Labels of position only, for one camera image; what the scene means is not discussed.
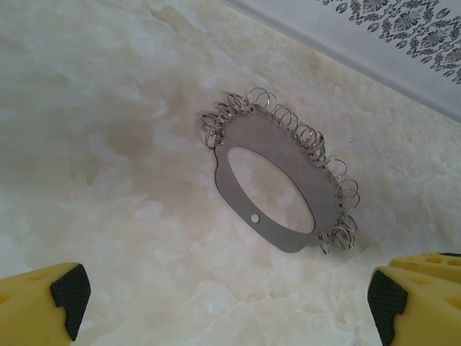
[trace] silver ring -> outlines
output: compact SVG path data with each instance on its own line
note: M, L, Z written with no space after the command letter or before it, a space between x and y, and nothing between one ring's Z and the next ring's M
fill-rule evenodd
M360 203L360 194L357 193L356 196L357 196L357 202L352 207L348 207L348 208L344 208L344 209L349 211L349 210L354 210L355 208L357 208L357 206Z
M331 162L341 162L343 165L344 165L344 172L342 172L341 174L339 175L334 175L333 173L331 173L331 170L328 168L328 164L330 164ZM325 163L325 168L328 169L328 173L331 174L332 177L335 177L337 179L343 177L346 173L347 173L347 165L346 165L346 162L344 162L343 160L340 160L340 159L329 159L326 163Z
M305 147L315 147L318 145L318 143L320 143L321 139L322 139L322 134L318 131L315 131L314 129L312 129L313 132L310 133L310 136L309 138L307 139L307 141L305 142L304 146Z
M216 107L228 117L233 117L238 114L238 110L233 105L227 105L226 103L220 102Z
M344 224L348 229L350 229L353 232L355 232L358 229L357 223L355 222L354 218L350 216L348 213L342 213L339 216L339 220L340 220L340 223Z
M283 118L285 115L288 115L290 117L290 119L288 120L288 123L285 124L288 128L290 128L290 125L293 122L293 113L290 111L283 113L282 116L280 117L281 123L283 123Z
M208 125L214 125L216 123L229 123L230 121L232 121L232 119L226 117L224 114L218 115L214 113L208 113L202 115L202 122Z
M358 183L357 181L355 181L354 179L351 179L351 178L347 178L347 179L344 179L344 180L340 181L340 182L338 183L338 190L342 190L342 187L341 187L341 186L342 186L345 182L353 182L353 183L355 184L355 186L356 186L356 189L355 189L355 190L356 190L357 192L359 191L359 183Z
M331 229L333 245L340 250L348 250L354 246L355 238L352 232L344 227L335 226Z
M344 197L344 193L346 191L352 191L354 194L352 196L349 196L349 197ZM351 200L352 198L354 198L355 196L357 196L359 194L359 191L357 190L354 190L354 189L344 189L344 190L341 190L338 194L338 198L341 198L342 200Z
M231 105L237 107L239 110L245 110L245 107L249 105L239 94L228 94L227 99Z
M303 135L306 131L309 131L309 137L307 137L306 139L303 139ZM307 142L310 140L310 138L312 137L312 134L315 132L315 130L309 126L306 125L306 128L301 131L300 133L300 143L302 146L306 147L307 146Z
M318 234L318 240L320 240L320 248L324 254L330 252L330 241L328 240L328 234L325 232L320 232Z
M223 142L224 136L225 136L224 127L221 124L217 124L211 127L205 134L205 145L210 149L214 149L216 148L218 144L221 144ZM215 140L212 146L210 146L210 144L208 143L210 138L213 138Z
M252 102L250 99L251 99L251 93L252 92L255 92L256 90L262 90L263 92L261 94L258 94L258 96L256 97L256 99L254 99L254 102ZM258 105L258 98L263 95L263 94L267 94L267 103L265 106L260 106ZM260 86L257 86L256 88L253 88L252 90L250 90L250 92L246 95L246 98L247 98L247 101L249 103L254 103L255 105L258 105L259 107L262 107L262 108L265 108L269 105L270 103L270 96L269 96L269 92L264 89L264 88L261 88Z
M217 118L210 117L208 114L202 115L202 128L205 129L203 126L214 126L217 120Z
M301 134L299 134L300 128L305 128L305 130L307 130L310 129L310 127L306 124L299 123L297 127L293 129L294 138L302 145L303 143L301 142L301 135L304 133L304 130L301 131Z
M270 105L270 103L271 103L271 96L272 96L272 97L274 98L275 105L274 105L274 108L273 108L272 110L267 110L267 111L273 115L274 111L275 111L275 110L277 109L277 107L278 107L278 101L277 101L277 98L275 97L275 95L272 94L271 92L267 92L267 91L262 92L261 94L259 94L259 95L256 97L256 99L254 100L254 103L256 103L257 105L259 105L259 104L258 104L258 98L260 98L260 97L261 97L262 95L264 95L264 94L267 94L267 103L266 103L266 105L260 106L260 107L262 107L264 110L267 110L266 108Z

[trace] oval cutout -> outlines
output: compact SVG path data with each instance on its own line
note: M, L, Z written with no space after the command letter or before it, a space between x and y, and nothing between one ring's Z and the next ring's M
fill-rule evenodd
M278 224L310 233L314 217L299 189L275 164L253 151L234 147L228 160L232 172L251 202Z

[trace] yellow tool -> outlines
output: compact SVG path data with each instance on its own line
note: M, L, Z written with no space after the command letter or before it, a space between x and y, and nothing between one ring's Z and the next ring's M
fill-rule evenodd
M383 346L460 346L461 254L393 259L376 268L368 303Z
M69 345L77 337L90 293L79 263L0 280L0 345Z

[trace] metal plate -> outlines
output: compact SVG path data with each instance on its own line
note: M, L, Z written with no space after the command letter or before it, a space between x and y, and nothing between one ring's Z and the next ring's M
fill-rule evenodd
M335 226L341 214L338 190L328 178L326 169L312 166L304 150L286 129L277 126L265 115L253 111L237 117L225 127L225 140L215 149L218 167L216 186L223 198L251 228L268 242L285 252L298 252L303 247L320 244L317 231ZM229 163L228 153L233 147L253 151L279 167L296 185L314 217L314 230L306 234L288 229L257 208L238 183ZM257 214L259 222L251 221Z

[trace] white marble surface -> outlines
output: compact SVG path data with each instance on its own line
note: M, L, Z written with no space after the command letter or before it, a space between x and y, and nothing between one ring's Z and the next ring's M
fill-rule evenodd
M75 346L378 345L373 268L460 250L460 124L213 1L0 10L0 277L83 263ZM353 250L285 254L219 196L198 118L253 85L349 164ZM238 170L299 221L295 196Z

